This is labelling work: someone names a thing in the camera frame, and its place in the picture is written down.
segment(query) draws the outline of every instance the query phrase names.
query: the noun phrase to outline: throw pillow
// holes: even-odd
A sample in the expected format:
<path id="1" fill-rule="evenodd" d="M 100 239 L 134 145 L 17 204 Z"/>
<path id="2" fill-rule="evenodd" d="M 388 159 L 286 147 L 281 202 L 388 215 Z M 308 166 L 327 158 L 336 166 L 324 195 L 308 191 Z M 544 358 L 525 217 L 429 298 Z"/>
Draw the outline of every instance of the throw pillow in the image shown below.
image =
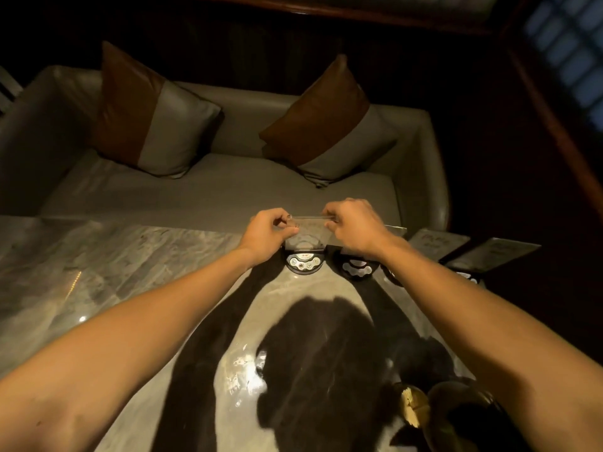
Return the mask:
<path id="1" fill-rule="evenodd" d="M 221 108 L 102 43 L 102 90 L 92 145 L 107 158 L 178 178 Z"/>
<path id="2" fill-rule="evenodd" d="M 324 74 L 260 134 L 267 159 L 284 159 L 317 187 L 350 173 L 374 152 L 393 145 L 384 121 L 338 55 Z"/>

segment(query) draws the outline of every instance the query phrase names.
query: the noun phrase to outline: brown leather pillow section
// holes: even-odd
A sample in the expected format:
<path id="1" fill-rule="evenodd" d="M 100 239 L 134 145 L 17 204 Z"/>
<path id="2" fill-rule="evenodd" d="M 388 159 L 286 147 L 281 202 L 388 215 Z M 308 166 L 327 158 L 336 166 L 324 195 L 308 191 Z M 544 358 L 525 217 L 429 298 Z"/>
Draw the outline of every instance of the brown leather pillow section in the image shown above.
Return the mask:
<path id="1" fill-rule="evenodd" d="M 102 42 L 102 91 L 91 144 L 110 159 L 136 166 L 165 78 Z"/>
<path id="2" fill-rule="evenodd" d="M 347 57 L 338 55 L 285 115 L 259 134 L 269 146 L 265 155 L 303 165 L 347 136 L 369 106 L 347 67 Z"/>

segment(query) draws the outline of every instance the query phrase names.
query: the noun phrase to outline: person's right arm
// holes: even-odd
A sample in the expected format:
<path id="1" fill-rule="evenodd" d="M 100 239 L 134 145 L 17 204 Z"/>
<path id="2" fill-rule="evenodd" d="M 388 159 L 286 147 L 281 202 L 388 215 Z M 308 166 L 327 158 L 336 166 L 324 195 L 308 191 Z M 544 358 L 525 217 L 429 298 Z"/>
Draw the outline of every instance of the person's right arm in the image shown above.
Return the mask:
<path id="1" fill-rule="evenodd" d="M 329 203 L 345 246 L 398 278 L 536 451 L 603 450 L 603 368 L 529 314 L 423 257 L 365 200 Z"/>

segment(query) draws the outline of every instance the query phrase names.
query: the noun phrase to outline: window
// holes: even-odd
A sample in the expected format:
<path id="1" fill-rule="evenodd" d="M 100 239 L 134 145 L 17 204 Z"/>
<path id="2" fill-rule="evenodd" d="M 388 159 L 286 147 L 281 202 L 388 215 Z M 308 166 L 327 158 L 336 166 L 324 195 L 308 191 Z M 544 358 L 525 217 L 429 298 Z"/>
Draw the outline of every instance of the window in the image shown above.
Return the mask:
<path id="1" fill-rule="evenodd" d="M 603 0 L 543 0 L 524 31 L 603 133 Z"/>

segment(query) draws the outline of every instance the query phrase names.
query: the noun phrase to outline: marble tabletop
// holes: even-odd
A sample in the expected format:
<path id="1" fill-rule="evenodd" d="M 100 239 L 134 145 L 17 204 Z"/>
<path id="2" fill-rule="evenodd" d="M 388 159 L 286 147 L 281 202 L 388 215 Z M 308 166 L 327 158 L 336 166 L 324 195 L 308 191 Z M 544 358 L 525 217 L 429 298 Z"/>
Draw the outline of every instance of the marble tabletop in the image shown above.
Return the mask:
<path id="1" fill-rule="evenodd" d="M 207 265 L 240 238 L 7 216 L 0 230 L 0 377 L 72 327 Z M 470 372 L 381 269 L 350 282 L 328 261 L 301 276 L 277 254 L 245 273 L 96 450 L 424 449 L 404 434 L 390 382 L 427 391 Z"/>

